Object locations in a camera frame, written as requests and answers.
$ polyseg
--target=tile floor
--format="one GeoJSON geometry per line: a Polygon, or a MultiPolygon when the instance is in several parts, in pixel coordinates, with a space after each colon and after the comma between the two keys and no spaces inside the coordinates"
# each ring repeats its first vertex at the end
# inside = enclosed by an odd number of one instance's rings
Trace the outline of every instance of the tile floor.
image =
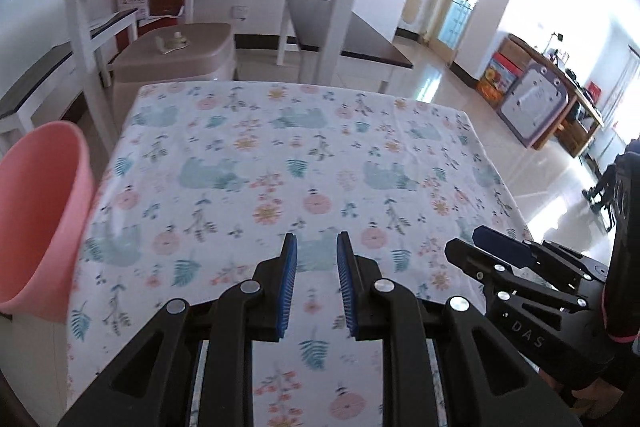
{"type": "MultiPolygon", "coordinates": [[[[416,42],[394,43],[415,65],[388,93],[455,107],[471,119],[489,158],[505,181],[535,240],[552,239],[608,261],[613,232],[594,216],[580,190],[594,184],[593,175],[555,141],[542,151],[527,150],[488,104],[454,76],[446,65],[416,42]]],[[[298,56],[287,52],[285,65],[274,64],[275,52],[238,51],[240,80],[295,82],[298,56]]],[[[334,86],[377,91],[379,83],[356,76],[334,78],[334,86]]],[[[107,163],[90,118],[81,121],[99,179],[107,163]]],[[[54,426],[62,416],[66,396],[65,327],[26,316],[0,318],[0,368],[41,427],[54,426]]]]}

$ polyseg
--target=person's hand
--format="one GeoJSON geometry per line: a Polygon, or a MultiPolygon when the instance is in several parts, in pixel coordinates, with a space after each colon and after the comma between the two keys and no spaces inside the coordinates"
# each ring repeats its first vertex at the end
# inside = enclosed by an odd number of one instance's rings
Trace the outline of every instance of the person's hand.
{"type": "MultiPolygon", "coordinates": [[[[550,377],[542,371],[542,369],[540,369],[538,374],[556,393],[560,393],[564,389],[564,385],[550,377]]],[[[581,389],[580,391],[572,391],[572,394],[578,399],[572,407],[573,411],[578,416],[596,419],[602,418],[606,413],[611,411],[622,397],[623,392],[610,383],[605,382],[602,378],[598,378],[598,380],[593,382],[589,387],[581,389]]]]}
{"type": "Polygon", "coordinates": [[[584,416],[595,419],[602,418],[611,411],[622,397],[623,392],[605,382],[602,378],[598,378],[589,387],[580,391],[572,391],[572,394],[578,400],[588,400],[592,403],[584,413],[584,416]]]}

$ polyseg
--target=flower print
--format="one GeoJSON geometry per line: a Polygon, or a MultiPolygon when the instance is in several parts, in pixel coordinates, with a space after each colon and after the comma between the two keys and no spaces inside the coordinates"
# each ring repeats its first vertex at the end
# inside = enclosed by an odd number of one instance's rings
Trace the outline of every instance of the flower print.
{"type": "Polygon", "coordinates": [[[314,315],[316,312],[319,312],[322,309],[322,306],[318,304],[317,301],[310,301],[305,303],[305,312],[314,315]]]}
{"type": "Polygon", "coordinates": [[[152,275],[145,281],[145,285],[149,286],[149,288],[157,288],[159,285],[161,285],[161,282],[158,277],[152,275]]]}
{"type": "Polygon", "coordinates": [[[315,94],[318,90],[318,86],[310,86],[309,84],[302,84],[300,86],[300,91],[306,92],[307,94],[315,94]]]}
{"type": "Polygon", "coordinates": [[[284,87],[272,87],[269,90],[269,100],[274,100],[275,102],[279,102],[283,98],[287,96],[287,89],[284,87]]]}
{"type": "Polygon", "coordinates": [[[440,187],[440,182],[437,178],[425,178],[422,182],[422,188],[430,187],[430,188],[438,188],[440,187]]]}
{"type": "Polygon", "coordinates": [[[498,216],[497,212],[494,211],[493,214],[491,225],[494,229],[500,229],[502,227],[502,220],[500,219],[500,216],[498,216]]]}
{"type": "Polygon", "coordinates": [[[399,153],[402,150],[402,145],[398,140],[392,140],[385,143],[385,149],[392,153],[399,153]]]}
{"type": "Polygon", "coordinates": [[[447,216],[447,214],[449,214],[447,201],[444,198],[440,198],[440,201],[433,201],[433,210],[435,210],[441,216],[447,216]]]}
{"type": "Polygon", "coordinates": [[[115,205],[121,210],[131,210],[140,201],[140,194],[128,185],[114,198],[115,205]]]}
{"type": "Polygon", "coordinates": [[[309,214],[326,214],[331,210],[331,200],[324,194],[318,194],[314,189],[309,191],[309,195],[302,200],[302,205],[309,214]]]}
{"type": "Polygon", "coordinates": [[[338,420],[350,420],[359,415],[367,404],[366,400],[357,393],[347,391],[340,386],[338,397],[329,405],[329,414],[338,420]]]}
{"type": "Polygon", "coordinates": [[[234,143],[234,146],[239,151],[250,151],[251,149],[254,149],[257,145],[258,145],[258,137],[254,135],[241,136],[234,143]]]}
{"type": "Polygon", "coordinates": [[[388,135],[392,135],[396,133],[396,130],[391,127],[388,123],[383,123],[379,127],[377,127],[376,131],[387,133],[388,135]]]}
{"type": "Polygon", "coordinates": [[[281,215],[280,207],[274,203],[261,204],[254,210],[255,222],[261,225],[274,225],[281,215]]]}
{"type": "Polygon", "coordinates": [[[449,288],[449,276],[445,271],[436,272],[431,278],[431,284],[439,291],[447,290],[449,288]]]}
{"type": "Polygon", "coordinates": [[[455,198],[463,204],[471,204],[471,201],[469,200],[469,198],[466,196],[466,194],[460,190],[457,187],[453,187],[453,189],[455,190],[455,198]]]}
{"type": "Polygon", "coordinates": [[[173,84],[169,84],[169,87],[166,88],[166,92],[176,93],[181,92],[184,89],[185,85],[182,82],[174,82],[173,84]]]}
{"type": "Polygon", "coordinates": [[[158,86],[144,86],[142,87],[142,89],[138,91],[138,96],[140,98],[146,98],[148,96],[151,96],[157,90],[158,90],[158,86]]]}
{"type": "Polygon", "coordinates": [[[308,299],[305,302],[304,309],[310,315],[314,315],[322,309],[322,305],[318,302],[315,288],[309,288],[308,299]]]}
{"type": "Polygon", "coordinates": [[[339,118],[345,118],[347,120],[353,118],[353,110],[345,103],[335,110],[335,114],[339,118]]]}
{"type": "Polygon", "coordinates": [[[216,97],[214,94],[208,94],[205,98],[196,102],[196,108],[200,111],[206,111],[209,109],[213,109],[219,103],[220,100],[218,99],[218,97],[216,97]]]}
{"type": "Polygon", "coordinates": [[[274,416],[267,425],[269,427],[294,427],[297,423],[293,423],[293,420],[287,419],[286,416],[274,416]]]}
{"type": "Polygon", "coordinates": [[[383,229],[379,229],[373,221],[369,224],[371,226],[362,232],[360,241],[369,250],[378,250],[386,245],[386,232],[383,229]]]}
{"type": "Polygon", "coordinates": [[[169,225],[164,232],[154,238],[153,248],[158,255],[171,255],[178,251],[180,236],[174,231],[174,228],[173,225],[169,225]]]}

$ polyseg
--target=silver screw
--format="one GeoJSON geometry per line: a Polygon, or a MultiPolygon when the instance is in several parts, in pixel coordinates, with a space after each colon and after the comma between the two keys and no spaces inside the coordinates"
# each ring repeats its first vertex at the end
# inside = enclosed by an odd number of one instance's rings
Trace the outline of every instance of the silver screw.
{"type": "Polygon", "coordinates": [[[185,311],[187,306],[182,299],[173,299],[166,304],[166,312],[172,315],[178,315],[185,311]]]}
{"type": "Polygon", "coordinates": [[[254,281],[253,279],[244,281],[240,285],[240,291],[242,293],[256,293],[259,289],[260,289],[260,283],[257,281],[254,281]]]}
{"type": "Polygon", "coordinates": [[[452,297],[449,305],[457,312],[466,312],[469,309],[469,301],[463,297],[452,297]]]}
{"type": "Polygon", "coordinates": [[[373,286],[376,290],[382,293],[389,293],[396,287],[393,281],[390,281],[389,279],[378,279],[373,283],[373,286]]]}

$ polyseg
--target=baseboard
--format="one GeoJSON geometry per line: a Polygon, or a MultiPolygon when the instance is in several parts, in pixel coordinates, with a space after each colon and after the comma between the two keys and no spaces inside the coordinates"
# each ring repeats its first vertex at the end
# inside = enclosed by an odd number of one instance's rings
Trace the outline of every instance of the baseboard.
{"type": "Polygon", "coordinates": [[[462,69],[457,63],[452,62],[449,66],[449,70],[451,70],[460,80],[465,83],[465,86],[470,87],[471,89],[476,89],[476,84],[478,81],[468,74],[465,70],[462,69]]]}
{"type": "Polygon", "coordinates": [[[396,36],[417,42],[420,38],[420,33],[414,33],[409,30],[405,30],[404,28],[396,28],[396,36]]]}
{"type": "MultiPolygon", "coordinates": [[[[278,35],[235,35],[238,50],[277,50],[278,35]]],[[[294,37],[287,37],[287,44],[296,44],[294,37]]]]}

